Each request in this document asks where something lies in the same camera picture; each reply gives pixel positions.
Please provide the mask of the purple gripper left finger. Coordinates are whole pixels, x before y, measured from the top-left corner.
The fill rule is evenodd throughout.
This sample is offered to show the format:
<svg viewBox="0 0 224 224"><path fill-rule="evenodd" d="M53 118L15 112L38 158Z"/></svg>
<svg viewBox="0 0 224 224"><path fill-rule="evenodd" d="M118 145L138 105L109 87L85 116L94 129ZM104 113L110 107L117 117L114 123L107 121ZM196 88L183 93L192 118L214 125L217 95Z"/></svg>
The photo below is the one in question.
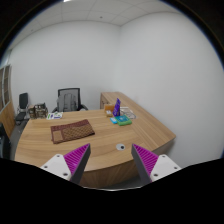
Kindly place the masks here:
<svg viewBox="0 0 224 224"><path fill-rule="evenodd" d="M41 166L41 169L72 183L79 184L90 154L91 147L86 144L65 155L54 155Z"/></svg>

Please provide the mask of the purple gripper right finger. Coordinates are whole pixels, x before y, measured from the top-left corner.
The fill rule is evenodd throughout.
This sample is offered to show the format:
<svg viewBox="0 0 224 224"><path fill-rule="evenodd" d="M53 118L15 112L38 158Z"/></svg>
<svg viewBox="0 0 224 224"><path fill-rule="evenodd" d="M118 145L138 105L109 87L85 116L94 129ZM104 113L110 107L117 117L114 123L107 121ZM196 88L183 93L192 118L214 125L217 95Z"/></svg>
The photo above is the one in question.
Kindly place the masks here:
<svg viewBox="0 0 224 224"><path fill-rule="evenodd" d="M131 154L143 185L180 170L180 167L167 155L156 155L136 144L132 145Z"/></svg>

